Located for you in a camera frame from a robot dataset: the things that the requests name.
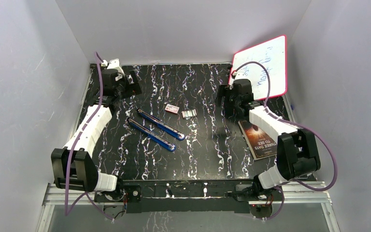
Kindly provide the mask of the red white staple box sleeve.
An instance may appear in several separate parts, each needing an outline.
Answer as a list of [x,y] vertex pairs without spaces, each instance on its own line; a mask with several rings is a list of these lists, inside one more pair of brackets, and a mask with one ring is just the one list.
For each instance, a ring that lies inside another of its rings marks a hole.
[[178,106],[175,106],[175,105],[172,105],[172,104],[167,104],[165,106],[165,111],[169,112],[169,113],[172,113],[172,114],[178,114],[179,112],[179,107]]

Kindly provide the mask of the staple box tray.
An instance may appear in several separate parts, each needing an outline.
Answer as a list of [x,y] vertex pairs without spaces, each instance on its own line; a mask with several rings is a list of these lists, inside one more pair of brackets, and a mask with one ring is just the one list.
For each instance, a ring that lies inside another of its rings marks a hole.
[[196,109],[182,111],[182,117],[184,119],[186,119],[186,118],[192,118],[192,117],[196,117],[196,116],[197,116]]

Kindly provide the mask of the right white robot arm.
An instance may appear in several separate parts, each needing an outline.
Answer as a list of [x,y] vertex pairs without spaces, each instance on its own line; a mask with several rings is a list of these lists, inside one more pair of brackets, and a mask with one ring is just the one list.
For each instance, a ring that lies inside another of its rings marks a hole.
[[315,135],[308,129],[293,126],[291,122],[284,123],[266,107],[265,102],[254,100],[248,79],[221,85],[216,104],[223,106],[226,113],[248,117],[251,124],[262,129],[277,144],[276,164],[254,177],[251,189],[257,199],[265,200],[273,187],[320,169]]

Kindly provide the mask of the blue stapler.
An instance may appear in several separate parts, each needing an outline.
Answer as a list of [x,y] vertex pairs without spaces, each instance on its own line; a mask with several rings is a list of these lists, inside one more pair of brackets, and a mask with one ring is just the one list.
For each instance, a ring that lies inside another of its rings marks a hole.
[[151,123],[157,125],[158,128],[160,128],[161,130],[165,131],[166,133],[168,133],[169,135],[173,136],[174,138],[176,138],[177,140],[184,140],[185,139],[185,135],[180,132],[179,130],[173,128],[172,126],[169,126],[168,124],[164,123],[162,120],[158,119],[157,117],[147,113],[146,111],[144,111],[143,109],[141,108],[138,108],[137,109],[137,113],[143,117],[144,119],[147,119],[148,121],[150,121]]
[[173,152],[176,149],[176,146],[167,141],[166,139],[162,138],[161,136],[155,134],[145,126],[139,124],[137,121],[135,121],[133,118],[128,117],[127,118],[127,123],[136,128],[137,130],[141,131],[142,133],[146,134],[150,139],[158,143],[159,145],[163,146],[165,149],[168,151]]

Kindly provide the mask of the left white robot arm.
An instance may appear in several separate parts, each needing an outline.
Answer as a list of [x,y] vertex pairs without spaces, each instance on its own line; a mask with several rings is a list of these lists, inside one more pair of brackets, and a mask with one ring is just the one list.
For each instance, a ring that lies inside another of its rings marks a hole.
[[51,154],[57,188],[85,192],[106,191],[106,195],[113,201],[123,199],[125,188],[118,183],[119,178],[99,171],[92,155],[119,102],[142,92],[135,71],[131,70],[129,74],[130,80],[118,69],[101,71],[102,90],[88,101],[86,116],[73,137],[63,148],[55,148]]

